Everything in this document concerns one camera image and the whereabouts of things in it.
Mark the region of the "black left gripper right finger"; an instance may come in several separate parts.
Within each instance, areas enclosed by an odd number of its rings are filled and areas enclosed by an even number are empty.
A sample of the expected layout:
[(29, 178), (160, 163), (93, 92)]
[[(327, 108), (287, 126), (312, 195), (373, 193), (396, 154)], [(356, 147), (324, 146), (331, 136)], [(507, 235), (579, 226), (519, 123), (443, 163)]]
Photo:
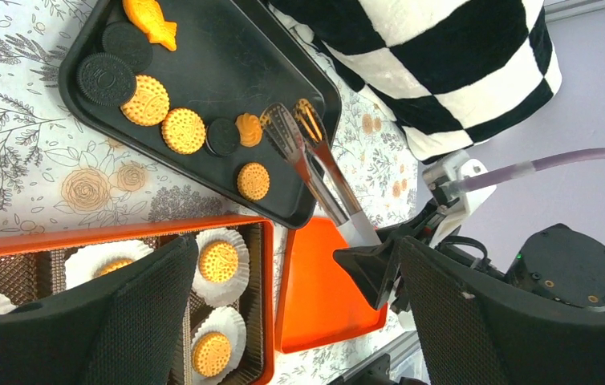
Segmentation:
[(396, 243), (433, 384), (605, 384), (605, 313), (520, 290), (411, 237)]

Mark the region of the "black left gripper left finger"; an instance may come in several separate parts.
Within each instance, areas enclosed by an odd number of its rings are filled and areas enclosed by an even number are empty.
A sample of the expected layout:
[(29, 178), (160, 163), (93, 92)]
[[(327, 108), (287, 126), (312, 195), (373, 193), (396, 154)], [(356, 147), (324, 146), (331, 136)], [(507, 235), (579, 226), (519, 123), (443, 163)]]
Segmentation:
[(0, 315), (0, 384), (165, 384), (197, 243), (180, 236), (140, 260)]

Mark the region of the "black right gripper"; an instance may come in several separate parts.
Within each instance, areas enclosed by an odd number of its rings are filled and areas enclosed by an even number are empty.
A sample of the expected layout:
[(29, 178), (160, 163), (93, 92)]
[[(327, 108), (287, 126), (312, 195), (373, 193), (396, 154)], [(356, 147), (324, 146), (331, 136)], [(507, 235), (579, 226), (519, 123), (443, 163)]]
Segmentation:
[(388, 301), (393, 284), (400, 277), (400, 259), (392, 255), (397, 240), (413, 237), (428, 244), (448, 217), (446, 211), (461, 205), (459, 199), (445, 205), (431, 199), (414, 218), (378, 229), (380, 245), (338, 249), (333, 258), (355, 283), (368, 305), (379, 310)]

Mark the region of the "orange box lid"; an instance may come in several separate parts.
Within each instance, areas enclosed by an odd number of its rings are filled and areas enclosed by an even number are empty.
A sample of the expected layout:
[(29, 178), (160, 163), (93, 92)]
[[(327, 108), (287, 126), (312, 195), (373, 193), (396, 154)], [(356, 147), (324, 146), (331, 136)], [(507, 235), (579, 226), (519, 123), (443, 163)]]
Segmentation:
[(347, 247), (333, 222), (314, 217), (286, 239), (275, 321), (283, 354), (324, 347), (383, 328), (388, 308), (373, 309), (333, 253)]

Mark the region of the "orange compartment box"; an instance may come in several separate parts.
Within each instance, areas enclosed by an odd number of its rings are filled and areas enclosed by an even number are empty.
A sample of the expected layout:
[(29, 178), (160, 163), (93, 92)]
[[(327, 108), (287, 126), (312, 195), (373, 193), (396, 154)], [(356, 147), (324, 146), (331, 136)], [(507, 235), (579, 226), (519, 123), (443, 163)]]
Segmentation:
[[(191, 293), (197, 235), (234, 229), (250, 276), (236, 300), (245, 350), (226, 384), (266, 384), (274, 374), (273, 235), (270, 221), (227, 216), (0, 237), (0, 384), (191, 382), (191, 334), (209, 306)], [(68, 289), (65, 273), (86, 248), (138, 240), (153, 251), (123, 269)]]

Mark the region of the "black baking tray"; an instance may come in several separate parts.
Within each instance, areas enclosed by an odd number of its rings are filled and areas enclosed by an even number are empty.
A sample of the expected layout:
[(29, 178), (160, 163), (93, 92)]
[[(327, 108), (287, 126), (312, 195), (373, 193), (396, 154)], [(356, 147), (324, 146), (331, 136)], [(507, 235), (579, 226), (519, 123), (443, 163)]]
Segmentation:
[[(342, 107), (336, 86), (262, 2), (163, 1), (160, 6), (177, 23), (178, 48), (154, 45), (146, 74), (164, 85), (171, 107), (189, 108), (211, 123), (235, 120), (245, 112), (260, 115), (272, 103), (293, 107), (307, 99), (327, 133), (335, 133)], [(119, 108), (83, 95), (76, 82), (78, 65), (99, 50), (104, 28), (125, 18), (119, 1), (95, 4), (59, 68), (59, 94), (69, 111), (96, 131), (272, 221), (290, 229), (303, 227), (314, 214), (315, 198), (269, 141), (227, 157), (206, 148), (183, 156), (165, 144), (158, 127), (136, 125)], [(239, 171), (251, 162), (262, 164), (270, 175), (269, 191), (260, 201), (247, 200), (237, 187)]]

